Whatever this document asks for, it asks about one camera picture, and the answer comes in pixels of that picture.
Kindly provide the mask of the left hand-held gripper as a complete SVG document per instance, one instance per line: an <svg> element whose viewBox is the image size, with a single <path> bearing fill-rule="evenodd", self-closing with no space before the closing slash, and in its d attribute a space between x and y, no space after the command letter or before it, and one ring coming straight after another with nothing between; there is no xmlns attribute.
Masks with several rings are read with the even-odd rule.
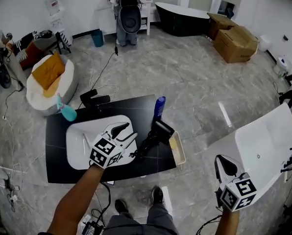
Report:
<svg viewBox="0 0 292 235"><path fill-rule="evenodd" d="M108 125L104 131L97 135L90 144L90 165L98 165L103 169L113 166L126 165L131 163L133 151L129 146L134 142L138 133L134 132L125 138L119 138L123 130L130 126L128 122L117 122Z"/></svg>

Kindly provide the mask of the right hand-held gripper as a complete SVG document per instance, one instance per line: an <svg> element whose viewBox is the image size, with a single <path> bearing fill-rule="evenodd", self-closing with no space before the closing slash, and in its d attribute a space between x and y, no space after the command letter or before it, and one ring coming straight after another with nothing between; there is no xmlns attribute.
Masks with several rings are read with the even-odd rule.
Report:
<svg viewBox="0 0 292 235"><path fill-rule="evenodd" d="M217 155L214 161L216 178L235 177L228 183L221 183L216 191L218 207L227 207L231 212L239 211L253 204L257 194L248 173L244 173L242 163L227 155Z"/></svg>

